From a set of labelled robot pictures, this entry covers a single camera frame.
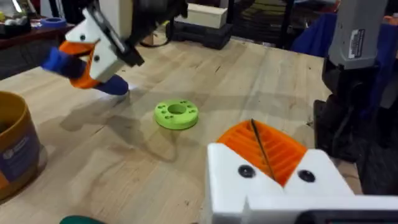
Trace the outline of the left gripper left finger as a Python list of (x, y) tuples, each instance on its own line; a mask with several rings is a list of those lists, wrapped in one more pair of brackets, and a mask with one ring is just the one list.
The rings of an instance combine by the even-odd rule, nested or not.
[(227, 130), (207, 146), (205, 223), (241, 223), (248, 196), (280, 196), (251, 119)]

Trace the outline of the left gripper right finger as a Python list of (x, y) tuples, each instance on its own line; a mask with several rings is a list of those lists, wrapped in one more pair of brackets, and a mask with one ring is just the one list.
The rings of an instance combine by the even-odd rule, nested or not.
[(256, 120), (251, 121), (257, 158), (252, 164), (264, 173), (264, 190), (297, 197), (353, 197), (329, 156), (307, 149), (290, 136)]

